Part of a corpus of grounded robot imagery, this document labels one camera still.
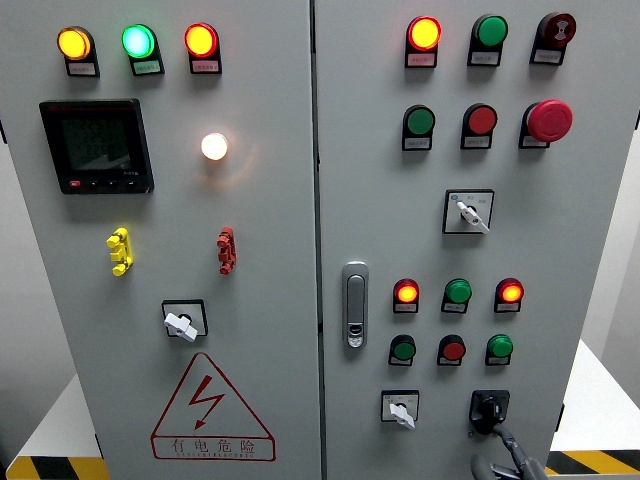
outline illuminated indicator light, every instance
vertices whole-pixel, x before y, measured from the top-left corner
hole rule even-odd
[[[527,128],[541,142],[555,142],[564,137],[573,124],[573,112],[565,102],[545,100],[535,105],[527,117]]]
[[[206,23],[194,23],[184,34],[187,50],[194,57],[208,57],[218,48],[218,35]]]
[[[463,344],[454,342],[444,347],[444,349],[442,350],[442,355],[447,360],[455,361],[460,360],[462,357],[464,357],[466,351],[467,349]]]
[[[415,135],[424,135],[431,131],[435,124],[435,118],[430,110],[419,108],[409,114],[407,127]]]
[[[58,33],[58,49],[69,60],[83,60],[91,53],[91,41],[81,28],[67,27]]]
[[[461,278],[451,280],[445,287],[445,294],[453,303],[465,303],[471,298],[471,285]]]
[[[428,51],[438,45],[442,27],[432,17],[418,17],[409,25],[409,43],[413,48]]]
[[[415,303],[418,300],[420,290],[414,280],[405,279],[396,283],[394,294],[399,302]]]
[[[474,26],[476,38],[486,47],[495,47],[507,38],[507,21],[499,16],[480,17]]]
[[[503,280],[500,282],[500,285],[498,285],[498,296],[503,302],[519,302],[524,296],[524,288],[522,284],[515,279]]]
[[[418,291],[413,285],[405,285],[398,290],[398,300],[404,303],[411,303],[418,297]]]
[[[122,46],[133,58],[146,58],[156,47],[153,32],[144,25],[131,25],[122,32]]]
[[[202,139],[202,153],[211,160],[221,160],[227,154],[229,144],[221,133],[210,133]]]
[[[486,106],[475,109],[469,116],[469,128],[476,135],[489,133],[497,123],[498,115],[495,110]]]
[[[513,353],[513,342],[508,335],[495,335],[489,339],[487,345],[494,357],[504,358]]]

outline gray metal panel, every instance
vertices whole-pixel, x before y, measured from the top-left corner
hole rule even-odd
[[[538,22],[554,11],[578,24],[561,67],[530,66]],[[497,69],[466,66],[483,14],[503,15],[509,36]],[[481,453],[511,461],[496,438],[469,438],[474,389],[508,389],[507,426],[544,461],[638,113],[635,1],[475,0],[316,2],[327,465],[329,480],[470,478]],[[403,68],[405,32],[419,15],[443,27],[438,67]],[[522,114],[547,98],[568,102],[574,126],[546,151],[519,151]],[[486,102],[499,116],[489,151],[461,151],[462,116]],[[405,110],[436,115],[433,150],[400,151]],[[443,236],[446,189],[495,190],[491,233]],[[370,268],[367,346],[341,341],[340,271]],[[496,284],[523,282],[518,314],[495,315]],[[392,314],[392,289],[421,287],[415,316]],[[446,283],[470,281],[466,315],[441,314]],[[387,365],[397,334],[416,339],[413,367]],[[506,333],[512,364],[485,367],[487,340]],[[438,342],[465,340],[460,368],[437,367]],[[380,422],[380,391],[419,389],[416,430]]]
[[[220,78],[189,74],[183,36],[197,21],[220,35]],[[131,75],[120,36],[136,22],[158,36],[165,75]],[[100,79],[67,77],[56,35],[69,25],[93,35]],[[308,2],[2,2],[0,32],[3,124],[111,478],[319,478]],[[38,103],[123,97],[140,99],[155,191],[63,196]],[[211,131],[230,143],[215,165],[200,152]],[[122,278],[105,245],[118,226],[135,254]],[[209,336],[188,344],[167,336],[160,304],[192,298]],[[199,351],[273,434],[275,462],[154,459],[151,433]]]

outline white switch handle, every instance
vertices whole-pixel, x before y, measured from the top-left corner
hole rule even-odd
[[[485,225],[473,208],[467,207],[463,202],[458,202],[456,205],[467,222],[476,227],[482,233],[489,233],[489,227]]]
[[[164,326],[169,330],[169,334],[184,338],[187,342],[195,341],[198,331],[191,326],[191,320],[187,317],[177,317],[173,313],[164,319]]]
[[[389,408],[391,409],[391,415],[393,415],[393,418],[396,419],[396,422],[398,422],[403,427],[408,428],[409,430],[416,429],[416,424],[413,421],[413,417],[409,415],[405,407],[403,407],[402,405],[394,405],[392,403],[391,405],[389,405]]]

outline red push button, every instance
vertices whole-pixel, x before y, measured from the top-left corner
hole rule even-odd
[[[450,343],[449,345],[444,347],[442,354],[444,358],[446,358],[447,360],[453,361],[453,360],[460,360],[462,357],[464,357],[464,354],[466,353],[466,351],[467,350],[464,348],[463,344]]]
[[[476,108],[469,116],[469,128],[476,135],[484,135],[493,130],[498,123],[496,111],[488,105]]]
[[[447,335],[440,340],[438,346],[438,365],[459,367],[462,365],[462,357],[467,353],[462,337],[459,335]]]
[[[550,99],[538,103],[531,109],[527,128],[536,140],[550,143],[569,133],[572,123],[571,107],[561,100]]]

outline indicator light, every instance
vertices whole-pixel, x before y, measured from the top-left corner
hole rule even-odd
[[[156,47],[154,35],[144,25],[131,25],[122,32],[122,46],[133,58],[146,58]]]
[[[573,112],[557,99],[534,103],[524,113],[520,131],[520,148],[549,148],[563,138],[573,124]]]
[[[511,363],[511,354],[513,353],[513,342],[508,335],[494,335],[487,342],[487,350],[485,353],[485,365],[509,365]]]
[[[404,278],[393,287],[393,313],[416,313],[420,289],[415,280]]]
[[[91,41],[84,29],[67,27],[58,34],[58,48],[69,60],[83,60],[91,52]]]
[[[442,27],[433,17],[418,17],[409,25],[409,42],[416,50],[427,52],[438,45]]]
[[[210,160],[221,160],[227,154],[229,144],[221,133],[210,133],[202,139],[202,153]]]
[[[442,27],[435,18],[414,18],[407,27],[404,67],[435,68],[441,35]]]
[[[193,74],[221,74],[220,40],[208,23],[194,23],[184,33],[189,53],[189,67]]]
[[[413,105],[402,120],[402,150],[431,150],[436,116],[424,105]]]
[[[502,58],[502,46],[509,27],[499,15],[483,15],[478,18],[471,31],[467,65],[497,67]]]
[[[389,365],[410,367],[416,355],[416,343],[411,335],[398,335],[389,347]]]
[[[519,312],[524,287],[515,278],[505,278],[496,287],[494,312]]]
[[[447,335],[438,346],[438,365],[459,367],[462,365],[462,357],[467,353],[462,337],[459,335]]]
[[[194,23],[184,34],[184,43],[194,57],[204,58],[218,48],[218,35],[206,23]]]
[[[530,63],[562,65],[567,45],[576,34],[576,20],[568,13],[550,13],[538,24]]]
[[[467,313],[471,299],[471,285],[464,278],[456,278],[447,283],[442,297],[440,311],[449,313]]]
[[[467,108],[462,118],[462,150],[491,148],[493,129],[498,124],[498,113],[486,103],[476,103]]]
[[[122,46],[135,76],[164,73],[155,33],[146,25],[130,25],[122,32]]]
[[[98,60],[91,34],[82,27],[66,27],[58,33],[58,49],[70,77],[99,77]]]

